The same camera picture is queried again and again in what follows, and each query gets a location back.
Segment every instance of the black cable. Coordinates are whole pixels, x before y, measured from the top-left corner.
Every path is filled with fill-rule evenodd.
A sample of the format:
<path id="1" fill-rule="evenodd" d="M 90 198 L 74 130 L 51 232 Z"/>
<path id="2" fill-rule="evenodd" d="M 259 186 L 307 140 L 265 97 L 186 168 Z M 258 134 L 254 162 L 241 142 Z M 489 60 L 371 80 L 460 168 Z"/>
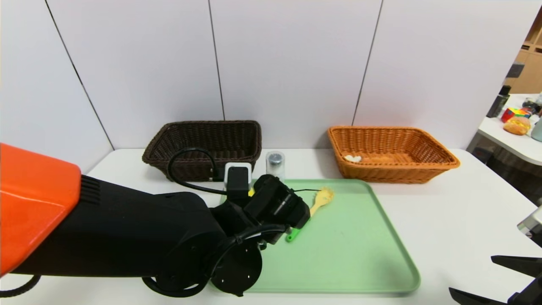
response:
<path id="1" fill-rule="evenodd" d="M 304 189 L 295 189 L 294 192 L 302 192 L 304 190 L 313 190 L 315 192 L 319 192 L 319 189 L 310 189 L 310 188 L 304 188 Z"/>
<path id="2" fill-rule="evenodd" d="M 208 151 L 206 151 L 205 149 L 203 148 L 198 148 L 198 147 L 188 147 L 188 148 L 185 148 L 185 149 L 181 149 L 180 151 L 176 152 L 169 160 L 169 162 L 167 163 L 167 175 L 173 180 L 175 181 L 176 183 L 182 185 L 182 186 L 186 186 L 186 187 L 189 187 L 189 188 L 193 188 L 193 189 L 196 189 L 196 190 L 201 190 L 203 192 L 208 192 L 208 193 L 213 193 L 213 194 L 218 194 L 218 195 L 226 195 L 226 191 L 224 190 L 218 190 L 218 189 L 213 189 L 213 188 L 206 188 L 206 187 L 202 187 L 202 186 L 197 186 L 197 185 L 193 185 L 193 184 L 190 184 L 188 182 L 185 182 L 185 181 L 182 181 L 180 180 L 179 178 L 175 177 L 173 175 L 173 163 L 175 162 L 175 159 L 177 159 L 180 155 L 183 155 L 183 154 L 186 154 L 186 153 L 189 153 L 191 151 L 199 151 L 200 153 L 204 153 L 205 155 L 207 155 L 207 157 L 209 157 L 209 159 L 211 160 L 211 168 L 212 168 L 212 173 L 213 173 L 213 176 L 216 175 L 218 173 L 218 170 L 216 168 L 216 163 L 215 163 L 215 159 L 211 156 L 211 153 L 209 153 Z"/>
<path id="3" fill-rule="evenodd" d="M 267 234 L 267 233 L 284 233 L 289 229 L 288 225 L 276 225 L 276 224 L 267 224 L 267 225 L 261 225 L 258 227 L 252 227 L 244 230 L 243 232 L 236 234 L 222 243 L 217 250 L 215 250 L 215 253 L 211 256 L 209 259 L 211 266 L 210 269 L 207 270 L 207 276 L 210 278 L 213 273 L 215 272 L 216 267 L 218 266 L 219 262 L 222 260 L 222 258 L 228 253 L 228 251 L 233 248 L 235 245 L 242 244 L 245 240 L 255 237 L 257 234 Z"/>
<path id="4" fill-rule="evenodd" d="M 40 278 L 41 278 L 41 275 L 35 275 L 26 284 L 22 285 L 21 287 L 11 289 L 11 290 L 0 290 L 0 297 L 13 297 L 13 296 L 18 296 L 20 294 L 24 294 L 28 290 L 32 289 L 40 281 Z"/>
<path id="5" fill-rule="evenodd" d="M 222 260 L 222 258 L 236 245 L 242 244 L 245 240 L 252 237 L 256 237 L 258 234 L 267 234 L 267 233 L 284 233 L 289 229 L 288 225 L 261 225 L 258 227 L 253 227 L 246 229 L 245 231 L 234 235 L 226 239 L 223 243 L 218 246 L 218 249 L 214 251 L 209 259 L 209 268 L 205 270 L 203 276 L 199 281 L 197 280 L 197 285 L 182 290 L 164 290 L 160 288 L 155 280 L 152 277 L 143 277 L 143 282 L 147 287 L 149 287 L 154 292 L 157 292 L 162 295 L 171 296 L 171 297 L 189 297 L 198 294 L 205 288 L 211 276 L 215 273 L 215 269 Z"/>

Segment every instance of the green tray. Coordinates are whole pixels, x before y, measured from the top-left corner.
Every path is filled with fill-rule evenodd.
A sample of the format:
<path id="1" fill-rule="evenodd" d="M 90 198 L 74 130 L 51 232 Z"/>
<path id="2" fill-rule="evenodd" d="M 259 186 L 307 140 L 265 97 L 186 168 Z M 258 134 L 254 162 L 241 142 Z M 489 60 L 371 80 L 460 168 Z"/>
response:
<path id="1" fill-rule="evenodd" d="M 287 180 L 293 189 L 329 187 L 321 207 L 291 243 L 262 251 L 251 293 L 407 293 L 420 274 L 371 187 L 361 180 Z M 298 192 L 312 206 L 316 192 Z"/>

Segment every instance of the basket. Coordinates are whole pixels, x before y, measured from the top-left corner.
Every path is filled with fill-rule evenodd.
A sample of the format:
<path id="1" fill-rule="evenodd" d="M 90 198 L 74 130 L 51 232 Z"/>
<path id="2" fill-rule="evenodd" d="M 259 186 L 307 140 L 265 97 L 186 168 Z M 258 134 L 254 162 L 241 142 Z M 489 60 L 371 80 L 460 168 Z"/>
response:
<path id="1" fill-rule="evenodd" d="M 336 126 L 327 133 L 344 178 L 426 183 L 460 164 L 441 143 L 417 128 Z M 346 155 L 362 160 L 347 161 Z"/>
<path id="2" fill-rule="evenodd" d="M 254 169 L 262 150 L 262 131 L 253 120 L 165 124 L 145 149 L 143 162 L 158 168 L 171 180 L 167 164 L 176 152 L 187 147 L 209 151 L 219 169 L 228 162 L 247 162 Z M 209 181 L 212 177 L 209 158 L 198 151 L 180 155 L 172 171 L 184 181 Z"/>

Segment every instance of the table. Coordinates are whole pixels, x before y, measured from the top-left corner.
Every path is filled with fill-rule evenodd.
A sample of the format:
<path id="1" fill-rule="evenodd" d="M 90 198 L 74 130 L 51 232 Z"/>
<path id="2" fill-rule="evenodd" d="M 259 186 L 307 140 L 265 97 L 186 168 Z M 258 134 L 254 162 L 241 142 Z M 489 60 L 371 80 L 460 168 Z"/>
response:
<path id="1" fill-rule="evenodd" d="M 537 94 L 511 94 L 506 102 L 506 107 L 521 108 L 525 98 L 536 98 Z M 524 161 L 542 166 L 542 142 L 530 137 L 530 131 L 524 136 L 513 135 L 502 127 L 504 123 L 500 120 L 501 115 L 496 118 L 484 117 L 482 124 L 478 127 L 478 134 L 472 141 L 473 146 L 478 143 L 479 136 L 484 136 L 495 142 L 504 149 L 510 151 Z"/>
<path id="2" fill-rule="evenodd" d="M 265 172 L 267 151 L 256 163 L 254 177 Z M 281 151 L 286 155 L 288 179 L 340 177 L 332 150 Z M 456 303 L 449 296 L 450 286 L 506 302 L 532 278 L 491 263 L 490 256 L 542 256 L 542 250 L 516 228 L 535 206 L 468 152 L 451 152 L 461 166 L 424 185 L 370 184 L 420 271 L 422 284 L 411 294 L 246 293 L 238 298 L 207 287 L 199 295 L 179 300 L 154 293 L 139 278 L 43 277 L 34 289 L 3 299 L 2 305 L 452 305 Z M 142 163 L 142 154 L 143 149 L 116 150 L 89 176 L 153 194 L 186 190 Z M 219 182 L 203 184 L 222 187 Z M 218 204 L 218 195 L 196 193 L 209 206 Z M 7 275 L 2 289 L 14 288 L 28 278 Z"/>

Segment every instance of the black device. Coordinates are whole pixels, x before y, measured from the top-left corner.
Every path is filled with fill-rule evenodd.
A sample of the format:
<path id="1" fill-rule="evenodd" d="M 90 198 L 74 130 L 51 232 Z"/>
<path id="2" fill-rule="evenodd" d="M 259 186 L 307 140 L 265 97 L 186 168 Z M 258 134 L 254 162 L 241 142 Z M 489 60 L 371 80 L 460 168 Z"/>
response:
<path id="1" fill-rule="evenodd" d="M 228 175 L 215 208 L 190 192 L 152 195 L 83 176 L 79 203 L 12 272 L 35 279 L 0 296 L 29 290 L 39 275 L 142 277 L 171 297 L 195 295 L 211 280 L 242 296 L 260 275 L 260 251 L 303 227 L 310 212 L 277 177 L 261 176 L 249 197 L 247 169 Z"/>
<path id="2" fill-rule="evenodd" d="M 538 208 L 518 224 L 518 229 L 542 247 L 542 208 Z M 540 305 L 542 304 L 542 258 L 492 256 L 493 263 L 534 277 L 521 292 L 514 293 L 506 303 L 465 291 L 449 288 L 451 297 L 461 305 Z"/>

